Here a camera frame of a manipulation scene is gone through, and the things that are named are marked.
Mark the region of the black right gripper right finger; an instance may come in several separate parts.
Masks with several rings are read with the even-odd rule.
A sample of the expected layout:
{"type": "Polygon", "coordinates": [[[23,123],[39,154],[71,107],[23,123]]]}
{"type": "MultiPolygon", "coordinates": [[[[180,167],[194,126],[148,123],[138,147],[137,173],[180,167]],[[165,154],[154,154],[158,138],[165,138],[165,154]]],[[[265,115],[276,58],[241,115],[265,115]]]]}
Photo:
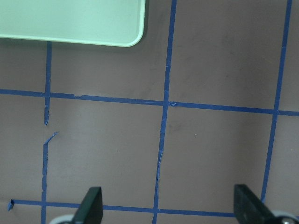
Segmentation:
{"type": "Polygon", "coordinates": [[[240,224],[270,224],[273,213],[245,184],[234,186],[234,215],[240,224]]]}

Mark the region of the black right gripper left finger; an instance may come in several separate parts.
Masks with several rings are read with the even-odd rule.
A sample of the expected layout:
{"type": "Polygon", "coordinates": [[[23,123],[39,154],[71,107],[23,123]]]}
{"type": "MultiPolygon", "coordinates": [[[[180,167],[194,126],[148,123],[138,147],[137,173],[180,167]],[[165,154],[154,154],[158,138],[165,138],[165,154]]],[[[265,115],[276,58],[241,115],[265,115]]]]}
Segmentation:
{"type": "Polygon", "coordinates": [[[73,224],[100,224],[103,219],[101,187],[91,187],[72,218],[73,224]]]}

